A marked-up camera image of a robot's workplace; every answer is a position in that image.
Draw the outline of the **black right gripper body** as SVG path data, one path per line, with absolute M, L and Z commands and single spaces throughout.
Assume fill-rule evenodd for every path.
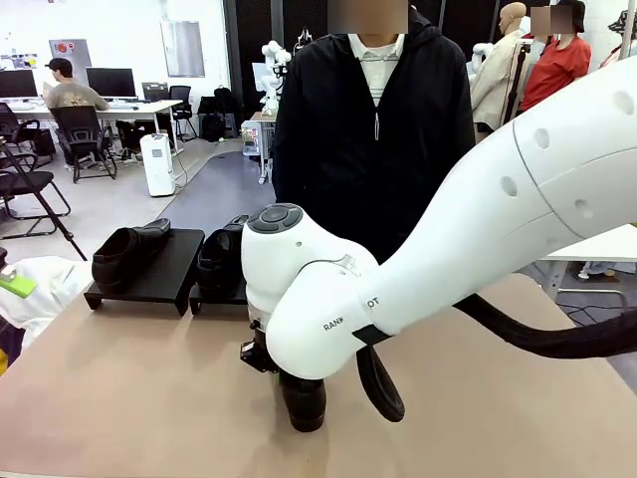
M 266 335 L 260 321 L 252 321 L 250 330 L 254 337 L 242 343 L 240 360 L 259 372 L 278 373 L 279 368 L 270 357 L 266 344 Z

